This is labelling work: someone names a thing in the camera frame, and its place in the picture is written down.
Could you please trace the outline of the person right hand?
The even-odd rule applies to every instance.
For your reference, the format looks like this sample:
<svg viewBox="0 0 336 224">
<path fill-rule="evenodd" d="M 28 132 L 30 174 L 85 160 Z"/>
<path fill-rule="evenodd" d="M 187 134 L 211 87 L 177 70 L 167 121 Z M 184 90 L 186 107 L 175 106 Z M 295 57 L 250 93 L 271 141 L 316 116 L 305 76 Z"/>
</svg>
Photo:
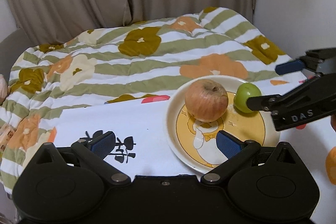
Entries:
<svg viewBox="0 0 336 224">
<path fill-rule="evenodd" d="M 336 115 L 335 114 L 331 116 L 330 123 L 331 123 L 333 130 L 336 131 Z"/>
</svg>

